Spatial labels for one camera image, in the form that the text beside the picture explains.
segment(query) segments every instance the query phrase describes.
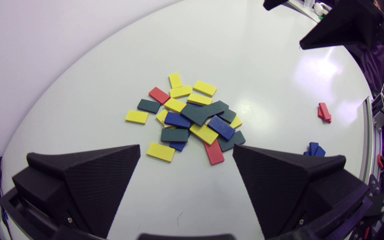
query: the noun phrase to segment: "pile of blocks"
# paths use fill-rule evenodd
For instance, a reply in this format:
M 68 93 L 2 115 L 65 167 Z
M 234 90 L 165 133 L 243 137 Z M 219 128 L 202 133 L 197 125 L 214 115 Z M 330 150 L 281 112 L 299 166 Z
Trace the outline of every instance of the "pile of blocks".
M 328 123 L 331 123 L 331 114 L 328 112 L 327 106 L 324 102 L 318 103 L 318 117 Z
M 321 146 L 319 146 L 318 143 L 310 142 L 309 143 L 309 151 L 304 152 L 303 155 L 324 157 L 325 151 Z
M 153 88 L 149 95 L 156 102 L 140 100 L 137 109 L 142 111 L 130 110 L 125 118 L 126 121 L 145 124 L 149 112 L 157 114 L 155 117 L 163 126 L 161 141 L 169 143 L 169 146 L 151 142 L 146 154 L 171 162 L 175 150 L 181 152 L 192 133 L 203 141 L 210 164 L 223 162 L 222 152 L 245 142 L 241 131 L 235 131 L 242 121 L 226 103 L 213 102 L 215 86 L 201 81 L 193 87 L 183 86 L 179 73 L 169 74 L 169 80 L 172 87 L 169 95 Z M 207 96 L 196 94 L 194 90 Z M 186 103 L 177 100 L 185 96 L 188 96 Z M 169 111 L 163 109 L 158 113 L 161 105 Z

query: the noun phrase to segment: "dark green block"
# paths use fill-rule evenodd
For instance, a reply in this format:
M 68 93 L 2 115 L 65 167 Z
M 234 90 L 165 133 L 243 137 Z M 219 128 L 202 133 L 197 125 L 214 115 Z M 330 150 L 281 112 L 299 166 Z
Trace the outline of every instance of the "dark green block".
M 217 102 L 219 102 L 219 103 L 221 104 L 221 107 L 222 107 L 224 110 L 226 110 L 226 109 L 229 108 L 229 105 L 227 105 L 226 103 L 224 103 L 224 102 L 222 102 L 222 101 L 217 101 Z
M 244 136 L 242 135 L 242 132 L 241 131 L 236 131 L 233 136 L 230 138 L 230 140 L 226 140 L 225 138 L 219 136 L 217 138 L 217 141 L 220 145 L 220 149 L 222 150 L 222 152 L 224 151 L 227 151 L 231 148 L 233 148 L 233 146 L 235 144 L 243 144 L 245 143 L 245 138 Z
M 180 112 L 183 116 L 187 117 L 192 122 L 202 125 L 207 119 L 207 115 L 204 114 L 199 108 L 195 108 L 192 105 L 186 104 L 186 106 Z
M 228 123 L 231 123 L 236 116 L 236 112 L 230 109 L 226 109 L 222 114 L 218 114 L 218 116 Z
M 207 117 L 222 113 L 224 111 L 223 105 L 220 101 L 213 102 L 212 104 L 199 108 L 200 111 Z
M 159 102 L 149 101 L 142 99 L 139 102 L 139 105 L 137 105 L 137 109 L 148 111 L 151 113 L 157 113 L 160 109 L 161 104 Z
M 187 142 L 188 129 L 163 129 L 161 142 Z

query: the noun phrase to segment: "white round table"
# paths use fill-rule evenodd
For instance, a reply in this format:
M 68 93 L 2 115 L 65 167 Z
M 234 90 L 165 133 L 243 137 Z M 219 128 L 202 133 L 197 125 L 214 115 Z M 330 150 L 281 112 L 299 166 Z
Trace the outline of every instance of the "white round table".
M 237 112 L 248 146 L 302 154 L 310 141 L 326 155 L 346 156 L 359 176 L 364 144 L 362 101 L 370 95 L 361 70 L 344 47 L 302 50 L 315 22 L 261 0 L 186 0 L 114 34 L 71 66 L 25 117 L 3 156 L 3 190 L 27 166 L 26 154 L 62 154 L 140 144 L 141 158 L 109 232 L 109 239 L 140 233 L 262 239 L 232 150 L 211 166 L 191 135 L 172 163 L 147 156 L 160 143 L 161 125 L 124 121 L 148 91 L 169 90 L 168 74 L 184 85 L 218 87 L 213 99 Z M 327 124 L 317 117 L 325 102 Z M 26 238 L 9 220 L 16 240 Z

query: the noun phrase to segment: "yellow block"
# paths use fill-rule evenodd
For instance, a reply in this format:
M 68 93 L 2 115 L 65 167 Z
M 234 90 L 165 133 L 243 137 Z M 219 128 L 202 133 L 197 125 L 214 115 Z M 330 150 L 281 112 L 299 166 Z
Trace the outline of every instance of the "yellow block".
M 159 114 L 156 115 L 156 118 L 164 126 L 164 128 L 172 128 L 174 126 L 164 123 L 167 114 L 168 112 L 165 109 L 163 109 Z
M 207 144 L 213 144 L 214 140 L 218 137 L 218 133 L 207 127 L 207 125 L 199 126 L 196 123 L 189 129 L 199 139 L 203 140 Z
M 171 88 L 178 88 L 183 86 L 182 81 L 180 80 L 179 73 L 169 74 L 168 78 L 170 79 Z
M 204 106 L 211 104 L 213 102 L 213 99 L 211 97 L 206 97 L 198 94 L 190 94 L 187 101 Z
M 148 115 L 149 114 L 147 112 L 129 110 L 127 116 L 125 117 L 125 121 L 145 124 L 148 119 Z
M 186 106 L 186 103 L 170 98 L 166 103 L 164 103 L 164 106 L 173 112 L 180 113 L 180 111 Z
M 236 115 L 236 116 L 233 118 L 232 122 L 229 124 L 229 126 L 231 126 L 232 128 L 235 129 L 235 128 L 241 126 L 241 124 L 242 124 L 241 119 L 239 119 L 238 115 Z
M 171 159 L 173 158 L 173 155 L 174 155 L 174 151 L 175 151 L 174 148 L 160 145 L 157 143 L 151 143 L 149 145 L 149 148 L 146 154 L 152 157 L 156 157 L 156 158 L 171 162 Z
M 208 125 L 208 122 L 211 121 L 211 119 L 212 119 L 212 117 L 207 118 L 207 120 L 205 120 L 204 124 Z
M 193 85 L 193 89 L 203 94 L 207 94 L 210 97 L 212 97 L 217 90 L 215 86 L 212 86 L 208 83 L 204 83 L 201 81 L 196 81 L 195 85 Z
M 191 85 L 186 85 L 186 86 L 170 89 L 170 97 L 172 97 L 172 98 L 184 97 L 184 96 L 189 95 L 191 93 L 192 93 Z

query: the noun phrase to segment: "white wall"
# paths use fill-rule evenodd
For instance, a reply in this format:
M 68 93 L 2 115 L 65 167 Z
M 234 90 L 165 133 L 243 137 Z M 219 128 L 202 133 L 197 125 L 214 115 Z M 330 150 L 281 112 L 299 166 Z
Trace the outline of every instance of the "white wall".
M 178 1 L 0 0 L 0 156 L 39 97 L 81 56 Z

